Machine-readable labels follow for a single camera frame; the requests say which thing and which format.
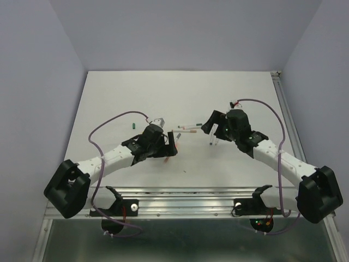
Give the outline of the light blue cap marker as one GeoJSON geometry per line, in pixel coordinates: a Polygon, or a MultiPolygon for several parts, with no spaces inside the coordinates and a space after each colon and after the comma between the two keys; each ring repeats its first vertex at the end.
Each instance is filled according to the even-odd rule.
{"type": "Polygon", "coordinates": [[[218,127],[217,124],[213,124],[212,129],[210,131],[210,142],[209,142],[210,145],[215,145],[215,132],[217,130],[217,127],[218,127]]]}

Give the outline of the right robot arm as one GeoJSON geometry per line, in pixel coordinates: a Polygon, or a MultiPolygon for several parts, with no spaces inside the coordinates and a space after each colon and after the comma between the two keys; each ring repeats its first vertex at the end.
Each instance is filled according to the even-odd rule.
{"type": "Polygon", "coordinates": [[[250,198],[234,201],[237,216],[265,215],[269,210],[286,209],[299,212],[316,224],[343,204],[331,168],[315,167],[282,151],[266,135],[251,129],[243,110],[213,111],[201,129],[206,134],[213,132],[220,140],[234,142],[241,152],[272,168],[293,185],[286,189],[272,185],[256,188],[250,198]]]}

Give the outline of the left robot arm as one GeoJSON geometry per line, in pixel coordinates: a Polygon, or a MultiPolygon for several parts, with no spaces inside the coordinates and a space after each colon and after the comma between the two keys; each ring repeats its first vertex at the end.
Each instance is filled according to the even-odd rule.
{"type": "Polygon", "coordinates": [[[178,153],[173,132],[149,124],[142,134],[122,142],[100,157],[77,163],[60,163],[44,189],[44,196],[64,218],[86,207],[91,185],[117,170],[134,166],[147,158],[172,157],[178,153]]]}

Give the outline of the beige cap marker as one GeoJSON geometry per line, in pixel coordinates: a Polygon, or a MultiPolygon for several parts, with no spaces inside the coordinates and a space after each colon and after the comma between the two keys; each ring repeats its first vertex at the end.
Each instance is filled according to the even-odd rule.
{"type": "Polygon", "coordinates": [[[179,130],[172,130],[174,133],[197,133],[197,130],[195,129],[189,129],[189,130],[183,130],[183,129],[179,129],[179,130]]]}

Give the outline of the green cap marker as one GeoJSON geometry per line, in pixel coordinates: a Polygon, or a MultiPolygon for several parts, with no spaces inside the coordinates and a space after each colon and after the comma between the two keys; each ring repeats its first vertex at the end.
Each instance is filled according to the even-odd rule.
{"type": "Polygon", "coordinates": [[[191,130],[191,129],[200,129],[202,126],[202,123],[195,123],[195,124],[189,124],[189,125],[178,125],[178,128],[184,129],[184,130],[191,130]]]}

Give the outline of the pink cap marker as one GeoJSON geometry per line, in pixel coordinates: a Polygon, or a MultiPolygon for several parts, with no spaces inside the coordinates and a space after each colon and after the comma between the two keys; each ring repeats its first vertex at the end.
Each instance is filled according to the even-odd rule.
{"type": "Polygon", "coordinates": [[[202,126],[196,126],[196,125],[191,125],[191,126],[184,126],[182,129],[183,130],[195,130],[195,129],[201,129],[202,126]]]}

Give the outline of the front aluminium rail frame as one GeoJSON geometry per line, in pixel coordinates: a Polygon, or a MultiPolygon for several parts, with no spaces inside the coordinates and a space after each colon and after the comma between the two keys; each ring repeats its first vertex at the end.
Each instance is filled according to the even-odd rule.
{"type": "MultiPolygon", "coordinates": [[[[91,201],[95,187],[88,192],[87,201],[91,201]]],[[[138,216],[128,219],[175,219],[175,218],[232,218],[233,201],[237,198],[250,198],[255,188],[249,187],[186,187],[186,188],[115,188],[125,199],[138,199],[138,216]]],[[[295,217],[298,190],[293,187],[282,189],[285,211],[292,210],[295,217]]],[[[268,189],[262,193],[267,207],[279,207],[279,190],[268,189]]],[[[74,219],[95,218],[83,208],[74,219]]]]}

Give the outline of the right side aluminium rail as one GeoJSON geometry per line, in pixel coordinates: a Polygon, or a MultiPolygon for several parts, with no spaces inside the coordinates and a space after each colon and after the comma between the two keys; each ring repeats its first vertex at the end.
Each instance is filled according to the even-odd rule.
{"type": "Polygon", "coordinates": [[[286,129],[288,132],[288,137],[292,146],[293,153],[298,159],[306,162],[306,156],[302,148],[302,143],[300,141],[298,131],[294,123],[291,110],[286,100],[286,96],[282,87],[280,73],[271,72],[270,75],[271,75],[272,82],[276,91],[276,95],[281,107],[281,112],[285,120],[285,125],[286,125],[286,129]]]}

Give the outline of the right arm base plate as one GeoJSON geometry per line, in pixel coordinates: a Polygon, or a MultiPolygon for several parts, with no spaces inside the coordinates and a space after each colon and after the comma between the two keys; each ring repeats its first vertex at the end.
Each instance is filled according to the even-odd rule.
{"type": "Polygon", "coordinates": [[[274,215],[280,215],[279,207],[267,207],[263,202],[261,195],[268,189],[275,189],[271,185],[258,187],[254,190],[250,198],[237,198],[233,201],[232,217],[241,216],[258,216],[258,218],[250,218],[250,224],[257,233],[265,235],[273,235],[271,233],[274,226],[274,215]]]}

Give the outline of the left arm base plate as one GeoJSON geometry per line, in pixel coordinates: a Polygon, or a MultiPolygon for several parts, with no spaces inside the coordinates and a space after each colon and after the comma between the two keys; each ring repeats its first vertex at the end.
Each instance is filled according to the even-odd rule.
{"type": "Polygon", "coordinates": [[[143,232],[140,226],[127,221],[138,216],[139,200],[125,199],[111,186],[98,189],[94,205],[87,201],[85,209],[89,216],[102,218],[101,228],[110,237],[132,237],[143,232]]]}

